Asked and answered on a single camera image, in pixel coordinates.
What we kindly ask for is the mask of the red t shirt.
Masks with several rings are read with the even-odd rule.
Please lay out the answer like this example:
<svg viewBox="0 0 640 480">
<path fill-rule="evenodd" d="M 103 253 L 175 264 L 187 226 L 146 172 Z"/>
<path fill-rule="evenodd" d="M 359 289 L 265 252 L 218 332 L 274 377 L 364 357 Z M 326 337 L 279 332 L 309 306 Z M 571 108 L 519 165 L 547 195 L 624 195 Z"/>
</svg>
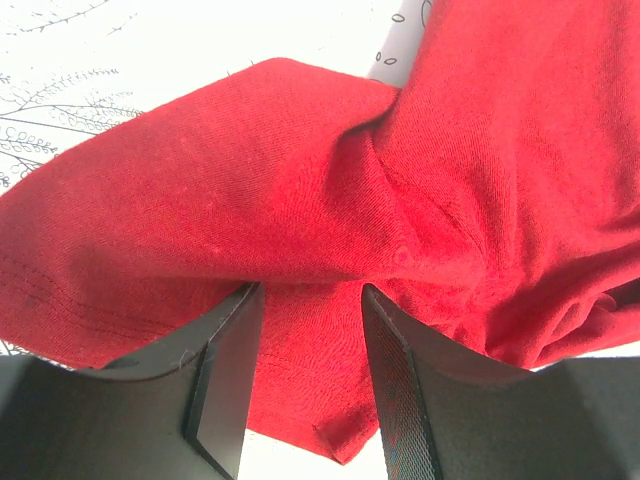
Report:
<svg viewBox="0 0 640 480">
<path fill-rule="evenodd" d="M 270 59 L 1 198 L 1 336 L 102 367 L 266 290 L 249 426 L 351 461 L 360 307 L 518 367 L 639 338 L 639 5 L 439 1 L 403 87 Z"/>
</svg>

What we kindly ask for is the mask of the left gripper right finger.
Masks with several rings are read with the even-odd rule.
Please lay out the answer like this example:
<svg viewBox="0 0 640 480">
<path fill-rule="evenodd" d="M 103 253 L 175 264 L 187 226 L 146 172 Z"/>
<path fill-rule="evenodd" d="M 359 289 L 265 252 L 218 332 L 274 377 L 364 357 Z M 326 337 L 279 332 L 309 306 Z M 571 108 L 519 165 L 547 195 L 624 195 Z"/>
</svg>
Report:
<svg viewBox="0 0 640 480">
<path fill-rule="evenodd" d="M 361 305 L 390 478 L 638 477 L 637 358 L 531 372 L 449 339 L 373 285 Z"/>
</svg>

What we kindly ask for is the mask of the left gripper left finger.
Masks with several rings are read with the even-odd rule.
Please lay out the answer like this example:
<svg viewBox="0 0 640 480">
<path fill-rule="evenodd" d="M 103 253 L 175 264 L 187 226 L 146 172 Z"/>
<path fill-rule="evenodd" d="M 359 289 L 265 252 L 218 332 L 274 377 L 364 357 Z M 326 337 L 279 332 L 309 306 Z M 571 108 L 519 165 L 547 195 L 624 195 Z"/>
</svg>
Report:
<svg viewBox="0 0 640 480">
<path fill-rule="evenodd" d="M 247 425 L 264 290 L 101 369 L 1 360 L 5 479 L 234 479 Z"/>
</svg>

